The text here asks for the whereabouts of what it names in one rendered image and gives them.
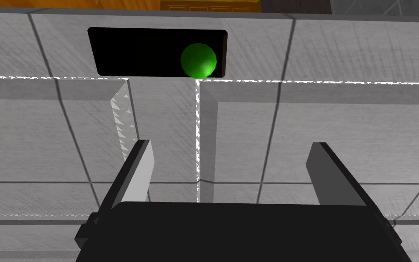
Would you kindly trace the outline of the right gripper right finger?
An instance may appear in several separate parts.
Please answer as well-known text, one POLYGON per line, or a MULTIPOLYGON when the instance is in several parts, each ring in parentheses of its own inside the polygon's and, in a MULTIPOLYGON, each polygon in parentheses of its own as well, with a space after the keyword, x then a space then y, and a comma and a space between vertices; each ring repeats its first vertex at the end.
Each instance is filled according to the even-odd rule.
POLYGON ((378 208, 327 143, 312 143, 306 169, 320 205, 378 208))

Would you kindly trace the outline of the yellow wooden cabinet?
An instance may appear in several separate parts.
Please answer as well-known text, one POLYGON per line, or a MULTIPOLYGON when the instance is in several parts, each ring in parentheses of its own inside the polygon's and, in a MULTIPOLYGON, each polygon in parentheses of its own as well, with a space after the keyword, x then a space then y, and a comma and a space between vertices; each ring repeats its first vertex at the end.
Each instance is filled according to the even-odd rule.
POLYGON ((261 13, 260 0, 160 0, 160 10, 261 13))

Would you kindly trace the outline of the green ball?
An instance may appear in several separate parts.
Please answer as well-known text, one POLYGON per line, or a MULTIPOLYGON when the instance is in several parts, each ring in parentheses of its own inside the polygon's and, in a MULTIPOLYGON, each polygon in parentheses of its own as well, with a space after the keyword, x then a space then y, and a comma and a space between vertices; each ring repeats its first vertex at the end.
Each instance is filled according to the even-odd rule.
POLYGON ((180 63, 187 76, 204 79, 210 76, 217 65, 216 53, 204 43, 187 46, 181 54, 180 63))

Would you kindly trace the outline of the black flat slab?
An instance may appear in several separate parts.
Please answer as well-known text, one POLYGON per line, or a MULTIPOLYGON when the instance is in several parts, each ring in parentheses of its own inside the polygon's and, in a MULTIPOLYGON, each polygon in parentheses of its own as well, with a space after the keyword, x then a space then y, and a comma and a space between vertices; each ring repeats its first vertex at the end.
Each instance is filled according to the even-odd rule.
POLYGON ((181 67, 181 54, 194 43, 216 53, 216 69, 208 77, 225 75, 225 30, 90 27, 87 33, 101 76, 189 77, 181 67))

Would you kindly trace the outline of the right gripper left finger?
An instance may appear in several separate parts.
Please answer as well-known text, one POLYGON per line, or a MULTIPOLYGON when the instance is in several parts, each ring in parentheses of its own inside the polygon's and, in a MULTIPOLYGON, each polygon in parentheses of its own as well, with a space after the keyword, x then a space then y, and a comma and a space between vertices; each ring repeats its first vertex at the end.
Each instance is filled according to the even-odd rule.
POLYGON ((137 140, 99 210, 111 210, 121 202, 144 202, 154 165, 155 158, 151 141, 137 140))

